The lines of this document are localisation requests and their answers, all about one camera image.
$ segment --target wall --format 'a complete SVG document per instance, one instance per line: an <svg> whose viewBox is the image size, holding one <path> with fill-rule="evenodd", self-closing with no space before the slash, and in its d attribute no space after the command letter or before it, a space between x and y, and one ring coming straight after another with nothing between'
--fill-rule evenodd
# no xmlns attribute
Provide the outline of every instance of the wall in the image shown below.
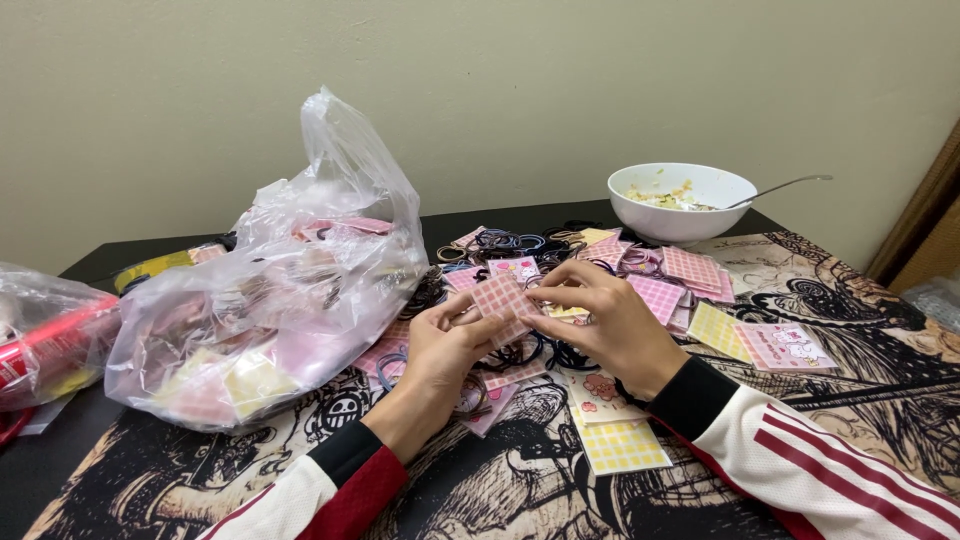
<svg viewBox="0 0 960 540"><path fill-rule="evenodd" d="M326 84L424 215L604 198L645 161L830 173L756 207L862 268L960 114L958 19L955 0L5 0L0 259L59 272L227 229L305 166L299 106Z"/></svg>

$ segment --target jolly roger logo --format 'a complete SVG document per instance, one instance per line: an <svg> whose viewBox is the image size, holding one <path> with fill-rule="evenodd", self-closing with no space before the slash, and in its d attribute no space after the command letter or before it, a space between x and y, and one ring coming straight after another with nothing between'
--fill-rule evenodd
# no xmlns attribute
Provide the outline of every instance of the jolly roger logo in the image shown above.
<svg viewBox="0 0 960 540"><path fill-rule="evenodd" d="M350 420L360 418L361 413L360 398L353 392L345 392L326 404L321 422L324 430L335 431Z"/></svg>

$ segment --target desk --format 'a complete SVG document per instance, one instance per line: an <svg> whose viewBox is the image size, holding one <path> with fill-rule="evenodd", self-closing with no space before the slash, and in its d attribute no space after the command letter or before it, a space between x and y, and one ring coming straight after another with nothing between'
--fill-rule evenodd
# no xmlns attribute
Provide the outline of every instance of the desk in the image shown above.
<svg viewBox="0 0 960 540"><path fill-rule="evenodd" d="M516 233L539 233L567 219L601 221L605 227L622 224L609 201L586 201L512 209L491 209L425 216L423 238L427 254L479 225ZM774 221L756 210L725 235L780 231ZM110 274L141 260L173 253L218 234L155 238L104 244L64 271L68 280L89 282L113 292ZM20 437L0 450L0 538L20 538L43 508L59 493L123 406L107 399L100 383L81 391L42 435Z"/></svg>

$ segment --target printed desk mat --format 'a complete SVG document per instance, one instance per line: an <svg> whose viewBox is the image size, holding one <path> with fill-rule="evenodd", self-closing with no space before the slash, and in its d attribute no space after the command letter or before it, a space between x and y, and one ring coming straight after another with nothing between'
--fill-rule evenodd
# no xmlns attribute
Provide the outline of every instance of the printed desk mat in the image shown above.
<svg viewBox="0 0 960 540"><path fill-rule="evenodd" d="M960 496L960 336L793 233L696 246L753 289L724 310L800 322L839 369L760 372L684 342L729 377L796 407L866 452ZM29 538L187 540L268 485L379 398L347 369L246 436L208 435L127 410ZM596 478L547 377L524 385L480 439L457 423L409 467L411 480L365 538L789 538L652 423L672 468Z"/></svg>

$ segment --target yellow grid card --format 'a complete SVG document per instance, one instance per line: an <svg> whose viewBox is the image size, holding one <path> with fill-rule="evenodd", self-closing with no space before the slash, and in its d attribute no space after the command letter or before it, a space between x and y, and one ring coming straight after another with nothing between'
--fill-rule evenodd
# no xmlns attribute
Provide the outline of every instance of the yellow grid card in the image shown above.
<svg viewBox="0 0 960 540"><path fill-rule="evenodd" d="M592 246L600 240L606 240L613 235L614 233L603 229L583 229L580 231L581 240L586 242L588 246Z"/></svg>
<svg viewBox="0 0 960 540"><path fill-rule="evenodd" d="M590 469L597 477L673 466L646 422L587 427L576 408L570 408L570 415L584 443Z"/></svg>
<svg viewBox="0 0 960 540"><path fill-rule="evenodd" d="M686 334L695 337L721 353L749 364L754 363L747 348L736 335L733 325L740 321L727 313L701 302L693 313Z"/></svg>

